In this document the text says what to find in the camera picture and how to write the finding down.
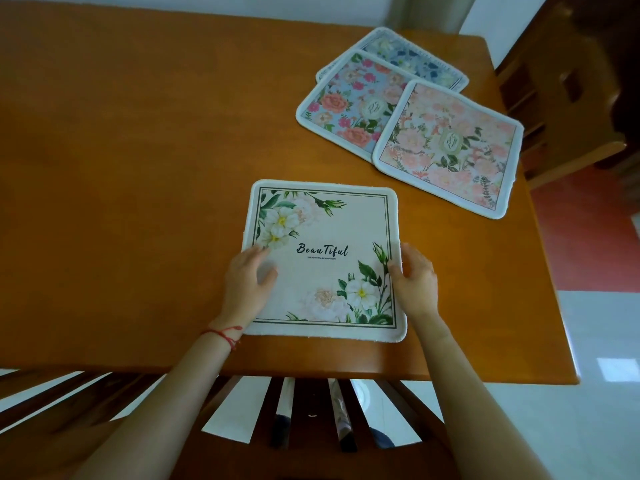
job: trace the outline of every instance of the hand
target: hand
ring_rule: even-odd
[[[217,330],[240,325],[243,330],[267,304],[276,283],[278,270],[272,267],[258,283],[258,267],[268,256],[269,249],[260,245],[244,250],[231,259],[225,275],[225,297],[220,316],[213,320]]]
[[[400,306],[414,325],[439,317],[438,277],[433,272],[431,261],[411,244],[403,242],[401,248],[403,261],[411,267],[411,275],[406,277],[398,265],[388,264]]]

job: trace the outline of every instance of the forearm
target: forearm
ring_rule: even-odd
[[[156,389],[73,476],[74,480],[169,478],[229,344],[202,335]]]
[[[549,479],[438,316],[412,320],[464,479]]]

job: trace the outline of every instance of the cushion white border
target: cushion white border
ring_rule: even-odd
[[[243,246],[245,250],[252,245],[253,241],[253,225],[255,222],[255,203],[260,199],[258,195],[259,188],[263,186],[286,188],[308,188],[322,192],[325,190],[345,192],[364,192],[386,194],[388,201],[388,218],[389,218],[389,247],[391,249],[390,258],[394,262],[402,266],[400,259],[400,231],[398,228],[398,199],[393,189],[388,187],[361,187],[357,185],[343,184],[322,184],[318,182],[289,182],[286,180],[258,180],[251,187],[251,197],[249,199],[249,211],[246,215],[246,224],[244,226]],[[269,259],[263,264],[263,267],[269,266]],[[373,340],[376,342],[400,342],[406,336],[407,322],[406,316],[400,308],[400,304],[396,297],[396,328],[366,328],[366,327],[344,327],[344,326],[304,326],[299,324],[279,323],[260,323],[254,322],[246,329],[247,335],[284,335],[286,328],[287,336],[297,337],[331,337],[336,339],[356,339],[356,340]]]
[[[333,77],[338,72],[340,72],[340,69],[342,69],[344,67],[344,64],[346,64],[352,58],[352,56],[354,54],[359,54],[359,55],[361,55],[361,56],[363,56],[363,57],[365,57],[367,59],[375,61],[376,64],[384,65],[385,67],[388,67],[389,69],[393,70],[394,72],[397,72],[398,74],[404,75],[408,79],[409,82],[411,82],[412,80],[418,79],[418,76],[416,76],[416,74],[412,74],[411,72],[405,71],[404,69],[400,69],[400,67],[397,67],[397,66],[395,66],[393,64],[390,64],[387,61],[379,59],[375,55],[371,55],[370,53],[365,52],[364,50],[360,50],[360,49],[351,49],[351,50],[348,50],[347,52],[345,52],[343,54],[343,56],[340,58],[340,60],[338,61],[338,63],[331,69],[331,71],[329,71],[328,76]],[[299,122],[301,126],[304,126],[304,128],[308,129],[309,131],[313,131],[314,133],[322,136],[323,138],[326,138],[329,141],[334,142],[335,144],[345,148],[346,150],[350,151],[351,153],[356,154],[357,156],[359,156],[363,160],[366,160],[369,163],[371,163],[371,153],[366,152],[366,151],[364,151],[363,148],[357,146],[356,144],[350,143],[347,140],[345,140],[344,138],[341,138],[338,135],[331,133],[331,131],[327,131],[326,129],[316,125],[315,123],[313,123],[313,122],[311,122],[309,120],[306,120],[302,116],[304,114],[304,112],[307,110],[307,108],[309,107],[309,104],[311,104],[313,101],[315,101],[316,97],[318,96],[318,94],[320,94],[320,91],[322,91],[326,87],[326,85],[328,84],[329,80],[330,79],[326,79],[326,80],[321,80],[320,82],[318,82],[316,84],[316,87],[313,89],[313,91],[311,91],[309,93],[309,95],[305,98],[305,100],[302,101],[302,103],[300,103],[300,105],[298,106],[298,108],[296,110],[296,120],[297,120],[297,122]]]
[[[372,41],[373,39],[377,38],[380,35],[380,33],[382,33],[382,32],[386,32],[387,34],[392,34],[395,37],[398,37],[399,39],[404,40],[407,44],[409,44],[413,48],[414,52],[418,52],[421,55],[425,55],[427,57],[433,58],[433,62],[435,64],[439,64],[439,65],[441,65],[441,67],[443,69],[449,70],[449,71],[453,72],[455,75],[457,75],[458,76],[458,80],[455,81],[455,83],[453,83],[452,87],[449,88],[452,91],[460,92],[460,91],[462,91],[462,89],[467,87],[467,85],[469,83],[469,78],[466,76],[466,74],[464,74],[464,72],[460,71],[459,69],[456,69],[451,64],[447,64],[441,58],[436,57],[435,55],[433,55],[430,52],[427,52],[422,47],[414,44],[411,40],[405,39],[402,35],[396,33],[395,31],[393,31],[393,30],[391,30],[391,29],[389,29],[387,27],[378,27],[377,29],[373,29],[372,31],[370,31],[370,33],[365,35],[362,39],[360,39],[351,48],[352,49],[353,48],[358,48],[358,49],[364,48],[370,41]],[[325,65],[318,72],[316,72],[316,82],[320,82],[320,80],[323,79],[324,76],[326,75],[327,71],[331,70],[333,68],[333,66],[336,65],[341,58],[342,58],[342,55],[339,56],[338,58],[334,59],[330,64]],[[415,77],[416,79],[422,79],[421,77],[418,77],[416,74],[412,74],[412,76]]]
[[[507,157],[507,165],[504,169],[504,176],[502,177],[502,184],[500,186],[500,193],[498,193],[498,201],[496,202],[495,210],[487,209],[482,205],[478,205],[476,203],[470,202],[451,192],[441,189],[436,185],[425,182],[424,180],[421,180],[418,177],[414,177],[408,174],[407,172],[404,172],[398,168],[395,168],[387,163],[380,161],[380,156],[382,156],[382,152],[384,151],[389,141],[389,137],[391,137],[391,133],[396,127],[397,121],[398,119],[400,119],[400,116],[404,111],[407,101],[409,100],[409,96],[411,96],[413,92],[413,88],[415,87],[416,84],[422,84],[423,86],[428,86],[430,88],[436,89],[437,91],[441,91],[446,94],[449,94],[475,109],[478,109],[482,112],[490,114],[491,116],[494,116],[495,118],[498,118],[499,120],[506,121],[516,126],[516,129],[513,135],[513,142],[511,144],[511,148],[509,149],[509,155]],[[516,170],[518,167],[518,160],[520,158],[520,147],[522,145],[523,133],[524,133],[524,128],[519,121],[509,118],[508,116],[505,116],[504,114],[501,114],[487,107],[481,106],[480,104],[471,101],[471,99],[466,98],[463,95],[458,94],[457,92],[451,91],[449,89],[445,89],[442,86],[438,86],[437,84],[433,84],[431,82],[427,82],[422,79],[412,80],[404,88],[402,97],[400,97],[400,101],[398,101],[396,109],[391,115],[391,119],[389,119],[387,126],[385,127],[384,131],[382,131],[382,135],[380,135],[380,139],[378,140],[376,147],[373,149],[372,162],[377,169],[379,169],[382,173],[386,173],[390,177],[394,177],[409,185],[413,185],[414,187],[417,187],[420,190],[424,190],[425,192],[428,192],[430,194],[437,195],[438,197],[443,198],[444,200],[448,200],[462,207],[463,209],[470,210],[471,212],[475,212],[476,214],[480,214],[481,216],[488,217],[490,219],[501,219],[507,213],[507,206],[509,204],[509,195],[511,194],[511,188],[513,187],[513,183],[516,180]]]

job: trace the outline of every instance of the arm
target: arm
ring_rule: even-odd
[[[258,266],[268,254],[259,246],[238,254],[229,265],[225,300],[213,330],[240,326],[225,334],[240,339],[265,306],[278,273],[271,269],[258,284]],[[160,480],[171,475],[204,398],[227,359],[231,346],[205,333],[181,361],[109,439],[78,469],[74,480]]]
[[[420,251],[403,244],[405,277],[389,263],[396,296],[411,321],[429,367],[462,478],[551,479],[540,459],[484,386],[438,314],[438,278]]]

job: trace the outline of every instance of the person's left arm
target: person's left arm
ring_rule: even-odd
[[[240,339],[267,303],[278,276],[272,268],[258,283],[258,266],[268,252],[254,246],[234,257],[226,275],[222,311],[208,329],[224,330],[233,341]],[[169,478],[230,350],[231,344],[220,335],[201,335],[122,426],[76,471],[73,480]]]

